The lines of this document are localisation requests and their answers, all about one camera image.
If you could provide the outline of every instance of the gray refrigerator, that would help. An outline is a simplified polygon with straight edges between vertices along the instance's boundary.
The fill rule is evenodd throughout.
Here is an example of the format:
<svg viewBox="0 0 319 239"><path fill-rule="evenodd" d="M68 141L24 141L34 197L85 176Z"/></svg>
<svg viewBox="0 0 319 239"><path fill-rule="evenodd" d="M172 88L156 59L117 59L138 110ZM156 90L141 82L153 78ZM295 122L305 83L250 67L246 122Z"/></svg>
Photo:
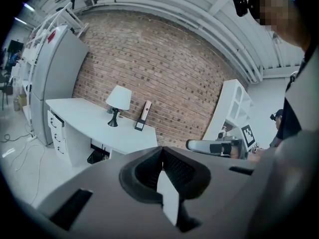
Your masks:
<svg viewBox="0 0 319 239"><path fill-rule="evenodd" d="M72 97L87 52L87 45L67 26L55 28L53 38L44 42L34 69L30 98L31 125L34 134L44 145L52 143L47 122L49 106L45 101Z"/></svg>

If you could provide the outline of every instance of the brick wall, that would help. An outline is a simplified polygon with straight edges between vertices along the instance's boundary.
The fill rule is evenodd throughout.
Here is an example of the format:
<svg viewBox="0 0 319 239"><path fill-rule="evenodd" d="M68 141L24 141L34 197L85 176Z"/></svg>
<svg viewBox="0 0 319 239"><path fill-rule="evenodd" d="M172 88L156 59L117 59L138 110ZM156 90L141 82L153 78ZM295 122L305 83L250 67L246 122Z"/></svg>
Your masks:
<svg viewBox="0 0 319 239"><path fill-rule="evenodd" d="M141 115L146 100L153 105L146 124L156 129L159 145L185 148L201 139L226 80L246 82L212 45L191 31L162 18L128 11L87 12L82 40L89 53L81 67L74 97L108 107L105 99L116 85L132 90L129 111Z"/></svg>

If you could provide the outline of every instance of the drawer handle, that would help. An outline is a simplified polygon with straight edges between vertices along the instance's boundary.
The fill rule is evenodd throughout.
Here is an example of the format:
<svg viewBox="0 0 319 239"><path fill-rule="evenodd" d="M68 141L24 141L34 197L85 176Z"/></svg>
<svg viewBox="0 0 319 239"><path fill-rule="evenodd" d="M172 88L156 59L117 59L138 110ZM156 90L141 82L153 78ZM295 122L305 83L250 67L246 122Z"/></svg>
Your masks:
<svg viewBox="0 0 319 239"><path fill-rule="evenodd" d="M60 147L58 147L58 151L60 151ZM60 153L64 154L63 152L60 151Z"/></svg>
<svg viewBox="0 0 319 239"><path fill-rule="evenodd" d="M55 127L55 128L56 128L56 126L55 126L55 125L53 125L53 118L51 118L50 123L51 123L51 125L52 125L53 127Z"/></svg>
<svg viewBox="0 0 319 239"><path fill-rule="evenodd" d="M57 138L56 138L57 134L54 134L54 139L56 139L58 142L61 142L59 141Z"/></svg>

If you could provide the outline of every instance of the black lamp base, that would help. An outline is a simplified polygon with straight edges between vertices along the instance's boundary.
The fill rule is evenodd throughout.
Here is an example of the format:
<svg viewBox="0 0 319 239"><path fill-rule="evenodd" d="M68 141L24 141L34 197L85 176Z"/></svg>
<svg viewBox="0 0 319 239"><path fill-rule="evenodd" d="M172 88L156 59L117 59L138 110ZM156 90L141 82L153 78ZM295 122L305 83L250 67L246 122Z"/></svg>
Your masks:
<svg viewBox="0 0 319 239"><path fill-rule="evenodd" d="M116 127L116 126L118 126L118 122L116 121L116 116L117 116L117 114L119 112L119 109L113 108L113 111L114 111L113 118L108 122L108 125Z"/></svg>

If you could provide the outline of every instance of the shelf unit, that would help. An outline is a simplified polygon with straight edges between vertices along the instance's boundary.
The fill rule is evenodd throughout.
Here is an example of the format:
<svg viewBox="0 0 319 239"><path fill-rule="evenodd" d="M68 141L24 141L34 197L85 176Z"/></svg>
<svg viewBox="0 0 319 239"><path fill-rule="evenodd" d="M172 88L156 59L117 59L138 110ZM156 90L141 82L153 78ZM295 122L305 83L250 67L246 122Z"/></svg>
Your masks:
<svg viewBox="0 0 319 239"><path fill-rule="evenodd" d="M26 116L29 126L31 126L31 111L30 111L30 88L32 76L36 68L37 58L44 45L47 37L54 31L54 29L60 25L68 25L69 28L74 30L77 37L86 31L88 24L84 24L80 19L72 12L72 2L69 2L63 9L57 11L53 15L48 15L44 22L36 27L30 34L29 40L22 53L23 66L20 73L19 86L20 92L26 93L27 105L23 107L23 112Z"/></svg>
<svg viewBox="0 0 319 239"><path fill-rule="evenodd" d="M216 140L224 123L244 125L251 117L253 102L238 80L225 81L213 118L203 140Z"/></svg>

